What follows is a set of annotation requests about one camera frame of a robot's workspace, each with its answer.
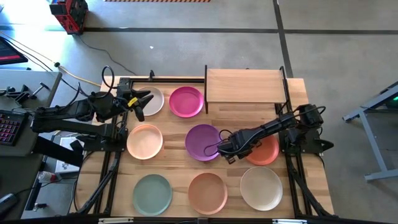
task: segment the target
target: wooden table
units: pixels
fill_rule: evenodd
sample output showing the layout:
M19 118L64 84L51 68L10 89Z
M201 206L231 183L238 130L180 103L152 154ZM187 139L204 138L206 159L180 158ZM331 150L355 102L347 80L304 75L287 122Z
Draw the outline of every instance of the wooden table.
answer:
M308 103L304 80L301 78L288 79L290 97L293 108ZM281 179L283 184L283 197L280 204L268 212L260 212L243 200L240 193L240 180L246 170L253 167L247 160L242 159L228 165L221 157L209 162L194 160L185 150L184 140L186 133L195 125L211 124L218 129L236 131L241 128L253 128L276 118L273 103L209 103L209 113L205 109L193 118L183 119L175 116L169 109L170 94L180 86L192 86L203 92L204 84L186 83L135 83L133 88L138 90L145 86L154 86L163 91L165 104L162 110L146 117L144 122L138 122L134 113L128 116L127 127L131 131L140 124L153 124L157 126L164 137L164 149L154 158L140 161L133 158L127 151L122 154L119 166L118 179L114 193L112 216L140 217L132 205L132 192L137 181L149 174L164 176L173 188L173 199L170 207L162 213L161 217L202 217L189 205L188 186L198 174L211 172L220 176L228 187L228 200L225 207L210 217L228 218L292 218L294 211L290 196L289 179L284 155L267 167L272 169ZM102 84L101 91L108 87ZM82 206L93 193L100 179L101 166L104 153L96 152L84 163L79 177L76 202ZM322 163L315 155L303 155L303 164L307 178L308 188L317 200L330 213L333 207L330 200L328 184ZM302 193L297 186L300 208L304 211ZM108 190L105 189L103 197L104 208Z

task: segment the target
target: keyboard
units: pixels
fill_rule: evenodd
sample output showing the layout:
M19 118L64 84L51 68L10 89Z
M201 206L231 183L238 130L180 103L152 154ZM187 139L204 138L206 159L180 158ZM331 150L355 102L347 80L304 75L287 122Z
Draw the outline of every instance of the keyboard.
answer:
M28 114L0 110L0 145L15 146Z

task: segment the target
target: grey floor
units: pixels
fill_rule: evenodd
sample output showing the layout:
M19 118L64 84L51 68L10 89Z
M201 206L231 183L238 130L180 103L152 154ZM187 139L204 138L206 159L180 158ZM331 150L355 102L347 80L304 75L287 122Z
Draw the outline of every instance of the grey floor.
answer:
M106 54L88 49L64 32L44 32L57 25L44 0L25 0L36 11L19 10L6 1L0 25L25 45L59 61L80 77L100 83L100 71L111 65L118 75L127 71ZM398 29L395 0L280 0L286 29ZM196 27L276 29L271 0L212 0L194 3L124 3L88 1L87 27ZM211 68L278 69L283 65L278 34L198 34L86 32L81 38L107 49L115 60L139 75L203 75ZM305 79L310 102L327 107L323 138L335 143L325 153L326 175L335 213L344 218L398 222L398 177L366 183L363 175L379 171L361 123L341 117L398 80L398 35L286 35L294 77ZM40 67L29 63L33 69ZM76 85L76 80L65 74ZM88 91L98 88L82 84ZM64 84L54 104L66 103L73 90ZM397 144L390 149L398 159ZM25 212L24 218L65 214L70 185L42 189L38 202L50 206Z

